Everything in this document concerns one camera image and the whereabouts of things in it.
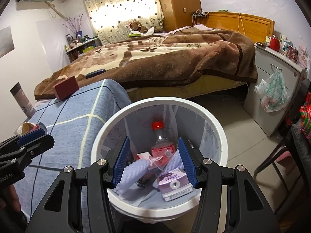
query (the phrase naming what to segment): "floor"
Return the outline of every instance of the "floor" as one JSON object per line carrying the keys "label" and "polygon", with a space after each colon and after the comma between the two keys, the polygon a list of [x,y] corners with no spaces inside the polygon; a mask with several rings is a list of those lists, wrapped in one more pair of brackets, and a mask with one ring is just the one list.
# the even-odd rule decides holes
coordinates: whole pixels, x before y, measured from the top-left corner
{"label": "floor", "polygon": [[[243,109],[243,105],[234,99],[223,96],[211,95],[195,98],[195,101],[210,111],[223,127],[228,141],[228,163],[227,167],[234,168],[242,164],[253,176],[254,170],[271,153],[279,142],[279,137],[267,137],[258,124]],[[277,163],[286,183],[289,187],[299,176],[296,168],[287,175],[286,169]],[[268,200],[270,206],[275,210],[286,196],[282,185],[273,166],[269,166],[258,174],[257,184]],[[223,232],[226,218],[226,187],[222,189],[222,204],[218,232]],[[166,225],[175,233],[188,233],[192,228],[197,209],[187,214],[166,222]]]}

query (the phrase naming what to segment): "box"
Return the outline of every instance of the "box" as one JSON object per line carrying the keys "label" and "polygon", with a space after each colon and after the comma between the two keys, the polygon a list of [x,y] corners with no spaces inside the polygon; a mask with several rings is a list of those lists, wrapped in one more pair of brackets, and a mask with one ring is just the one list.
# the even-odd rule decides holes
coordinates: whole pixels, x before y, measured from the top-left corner
{"label": "box", "polygon": [[298,50],[294,49],[292,46],[287,46],[286,57],[295,63],[298,63]]}
{"label": "box", "polygon": [[61,101],[68,98],[77,90],[79,90],[79,85],[74,76],[62,80],[61,82],[53,86],[53,92],[55,94],[55,97]]}
{"label": "box", "polygon": [[307,48],[304,45],[300,45],[298,49],[298,62],[303,68],[308,68],[309,65],[309,54]]}
{"label": "box", "polygon": [[193,191],[185,171],[176,168],[158,178],[158,188],[165,201],[171,201]]}

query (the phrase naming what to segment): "wardrobe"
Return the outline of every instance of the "wardrobe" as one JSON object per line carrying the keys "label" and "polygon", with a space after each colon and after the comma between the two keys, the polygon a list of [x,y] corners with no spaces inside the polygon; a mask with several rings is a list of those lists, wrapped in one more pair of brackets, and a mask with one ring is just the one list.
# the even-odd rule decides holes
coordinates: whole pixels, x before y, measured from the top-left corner
{"label": "wardrobe", "polygon": [[191,12],[201,9],[200,0],[160,0],[164,14],[163,27],[166,32],[190,25]]}

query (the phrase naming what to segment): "wooden headboard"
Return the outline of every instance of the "wooden headboard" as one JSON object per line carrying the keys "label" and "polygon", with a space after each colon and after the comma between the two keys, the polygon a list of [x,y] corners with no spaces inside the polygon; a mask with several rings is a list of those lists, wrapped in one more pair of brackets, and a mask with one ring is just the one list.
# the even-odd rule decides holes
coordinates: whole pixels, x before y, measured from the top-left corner
{"label": "wooden headboard", "polygon": [[216,29],[239,31],[241,34],[244,34],[244,26],[245,35],[254,42],[264,42],[266,36],[273,35],[274,30],[273,20],[232,12],[210,12],[206,18],[197,18],[197,23]]}

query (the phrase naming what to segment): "white trash bin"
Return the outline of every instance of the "white trash bin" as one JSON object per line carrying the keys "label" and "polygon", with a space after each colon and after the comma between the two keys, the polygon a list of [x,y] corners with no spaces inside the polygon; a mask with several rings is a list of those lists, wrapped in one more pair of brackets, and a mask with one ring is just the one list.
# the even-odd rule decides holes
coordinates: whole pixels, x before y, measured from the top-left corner
{"label": "white trash bin", "polygon": [[[91,152],[91,163],[105,158],[115,149],[120,139],[127,135],[133,156],[149,151],[155,136],[151,124],[164,121],[164,132],[177,144],[186,136],[205,158],[211,158],[220,166],[226,166],[228,143],[218,120],[205,108],[188,100],[174,97],[155,97],[130,104],[114,114],[99,131]],[[178,199],[165,202],[160,192],[152,186],[136,188],[135,195],[120,197],[108,189],[109,201],[122,214],[144,223],[172,220],[199,204],[201,190],[194,190]]]}

